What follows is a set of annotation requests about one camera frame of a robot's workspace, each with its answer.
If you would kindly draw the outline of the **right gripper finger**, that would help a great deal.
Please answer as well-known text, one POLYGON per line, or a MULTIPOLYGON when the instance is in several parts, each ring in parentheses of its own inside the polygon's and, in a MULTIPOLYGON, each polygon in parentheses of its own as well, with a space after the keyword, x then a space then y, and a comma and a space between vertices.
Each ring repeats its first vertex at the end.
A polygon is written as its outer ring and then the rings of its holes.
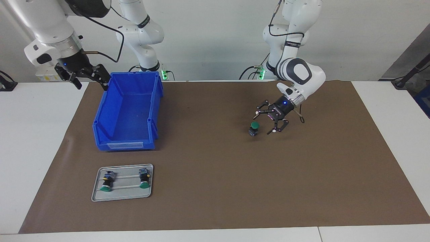
POLYGON ((85 78, 99 83, 104 91, 108 90, 111 76, 102 64, 84 67, 83 75, 85 78))
POLYGON ((76 77, 76 73, 74 73, 74 72, 69 73, 60 64, 55 65, 55 71, 57 72, 57 74, 61 78, 61 80, 67 81, 67 82, 73 84, 77 89, 82 88, 82 84, 78 80, 78 78, 76 77))

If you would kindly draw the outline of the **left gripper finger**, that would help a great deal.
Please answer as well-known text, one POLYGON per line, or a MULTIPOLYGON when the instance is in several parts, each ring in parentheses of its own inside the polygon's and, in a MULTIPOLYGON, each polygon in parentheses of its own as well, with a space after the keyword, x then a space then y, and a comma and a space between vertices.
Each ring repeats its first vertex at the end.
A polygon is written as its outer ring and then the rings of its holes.
POLYGON ((273 124, 273 128, 267 132, 267 135, 270 135, 271 133, 280 133, 282 132, 287 125, 289 124, 289 121, 286 120, 285 118, 280 118, 280 117, 270 117, 270 119, 274 122, 273 124))
POLYGON ((273 113, 274 109, 270 107, 270 103, 268 100, 263 101, 261 104, 257 106, 257 110, 255 111, 255 115, 252 118, 253 120, 257 119, 261 114, 269 114, 273 113))

